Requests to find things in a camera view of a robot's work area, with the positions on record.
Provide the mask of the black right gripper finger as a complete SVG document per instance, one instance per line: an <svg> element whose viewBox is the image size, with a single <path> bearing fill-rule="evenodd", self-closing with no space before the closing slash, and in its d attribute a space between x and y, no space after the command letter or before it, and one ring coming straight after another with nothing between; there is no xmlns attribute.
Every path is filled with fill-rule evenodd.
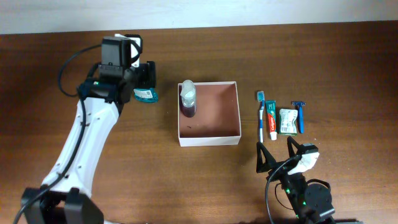
<svg viewBox="0 0 398 224"><path fill-rule="evenodd" d="M292 136L287 138L287 146L289 157L295 157L300 153L300 144Z"/></svg>
<svg viewBox="0 0 398 224"><path fill-rule="evenodd" d="M256 172L263 173L274 169L277 165L276 160L261 142L256 143L257 163Z"/></svg>

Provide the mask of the teal mouthwash bottle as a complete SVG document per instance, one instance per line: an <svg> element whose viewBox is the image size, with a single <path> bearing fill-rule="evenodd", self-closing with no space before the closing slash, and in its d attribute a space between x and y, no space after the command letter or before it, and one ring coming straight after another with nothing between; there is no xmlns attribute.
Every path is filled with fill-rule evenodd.
<svg viewBox="0 0 398 224"><path fill-rule="evenodd" d="M141 101L144 103L156 103L159 100L154 88L135 88L134 97L137 101Z"/></svg>

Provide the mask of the red green toothpaste tube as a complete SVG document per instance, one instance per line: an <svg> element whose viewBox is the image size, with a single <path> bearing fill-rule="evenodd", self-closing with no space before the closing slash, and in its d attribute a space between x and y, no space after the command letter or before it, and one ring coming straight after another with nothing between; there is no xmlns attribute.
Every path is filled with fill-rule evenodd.
<svg viewBox="0 0 398 224"><path fill-rule="evenodd" d="M266 111L267 111L267 119L269 125L269 134L270 139L275 141L277 139L277 126L276 126L276 108L275 108L275 101L274 100L267 100L266 101Z"/></svg>

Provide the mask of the clear bottle purple liquid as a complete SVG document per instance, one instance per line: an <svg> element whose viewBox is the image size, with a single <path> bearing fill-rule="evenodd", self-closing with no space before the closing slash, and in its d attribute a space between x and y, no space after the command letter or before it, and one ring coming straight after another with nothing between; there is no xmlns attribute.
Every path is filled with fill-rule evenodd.
<svg viewBox="0 0 398 224"><path fill-rule="evenodd" d="M185 80L182 83L180 97L182 113L188 118L194 117L197 109L197 92L191 80Z"/></svg>

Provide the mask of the blue white toothbrush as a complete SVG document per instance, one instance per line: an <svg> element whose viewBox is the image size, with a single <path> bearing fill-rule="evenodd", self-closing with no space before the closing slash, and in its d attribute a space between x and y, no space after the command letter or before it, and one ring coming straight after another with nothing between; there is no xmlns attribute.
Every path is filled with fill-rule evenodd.
<svg viewBox="0 0 398 224"><path fill-rule="evenodd" d="M259 141L264 142L264 133L263 133L263 114L264 114L264 92L263 91L258 91L257 92L257 100L260 102L260 107L259 107Z"/></svg>

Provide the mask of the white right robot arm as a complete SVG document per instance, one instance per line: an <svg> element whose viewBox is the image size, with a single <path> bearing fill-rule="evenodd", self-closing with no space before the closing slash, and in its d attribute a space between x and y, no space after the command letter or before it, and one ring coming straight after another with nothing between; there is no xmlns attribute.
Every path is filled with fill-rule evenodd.
<svg viewBox="0 0 398 224"><path fill-rule="evenodd" d="M269 221L274 223L269 207L269 187L276 181L284 190L297 223L359 223L359 220L335 220L335 208L332 205L331 186L320 179L307 180L304 172L312 169L320 153L312 143L299 144L293 137L287 138L289 158L277 162L261 142L256 143L256 172L267 172L265 187L265 204Z"/></svg>

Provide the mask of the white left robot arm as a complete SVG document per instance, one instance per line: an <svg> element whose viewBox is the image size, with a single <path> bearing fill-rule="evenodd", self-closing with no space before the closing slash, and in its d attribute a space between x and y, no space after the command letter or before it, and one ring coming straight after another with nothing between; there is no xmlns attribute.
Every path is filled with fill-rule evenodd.
<svg viewBox="0 0 398 224"><path fill-rule="evenodd" d="M106 36L98 47L101 61L76 89L76 115L63 149L41 186L25 189L14 223L21 217L27 223L106 223L91 199L106 139L131 99L156 103L159 98L155 63L139 60L140 35Z"/></svg>

